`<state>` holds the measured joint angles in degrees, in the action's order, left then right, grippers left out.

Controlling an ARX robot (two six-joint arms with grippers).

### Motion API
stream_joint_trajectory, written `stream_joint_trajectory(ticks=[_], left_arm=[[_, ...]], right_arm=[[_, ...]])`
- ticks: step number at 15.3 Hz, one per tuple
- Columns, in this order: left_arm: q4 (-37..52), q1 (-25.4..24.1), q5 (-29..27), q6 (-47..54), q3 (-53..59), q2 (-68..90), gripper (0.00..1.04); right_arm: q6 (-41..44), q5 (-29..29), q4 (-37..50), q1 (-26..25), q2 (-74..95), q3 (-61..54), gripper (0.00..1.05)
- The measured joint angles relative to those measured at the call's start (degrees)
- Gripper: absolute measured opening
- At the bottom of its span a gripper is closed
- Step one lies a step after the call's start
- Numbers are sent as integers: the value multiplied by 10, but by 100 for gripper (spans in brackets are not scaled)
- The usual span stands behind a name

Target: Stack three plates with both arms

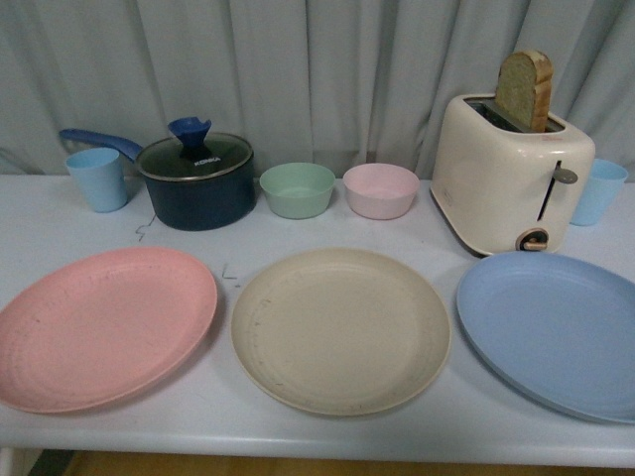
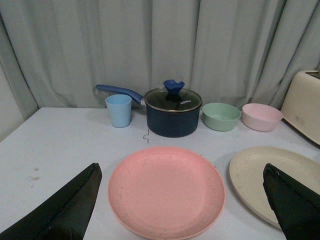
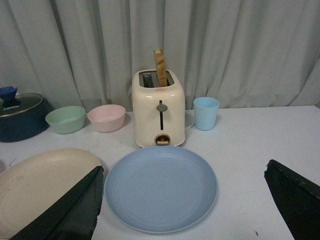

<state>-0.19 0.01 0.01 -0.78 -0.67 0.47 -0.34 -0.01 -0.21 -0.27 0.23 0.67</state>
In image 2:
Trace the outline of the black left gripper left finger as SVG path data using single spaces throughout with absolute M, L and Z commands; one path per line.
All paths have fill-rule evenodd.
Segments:
M 102 180 L 92 163 L 36 209 L 0 234 L 2 240 L 82 240 Z

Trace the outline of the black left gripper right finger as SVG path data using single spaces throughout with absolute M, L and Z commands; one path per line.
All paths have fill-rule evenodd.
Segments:
M 320 195 L 268 163 L 263 188 L 287 240 L 320 238 Z

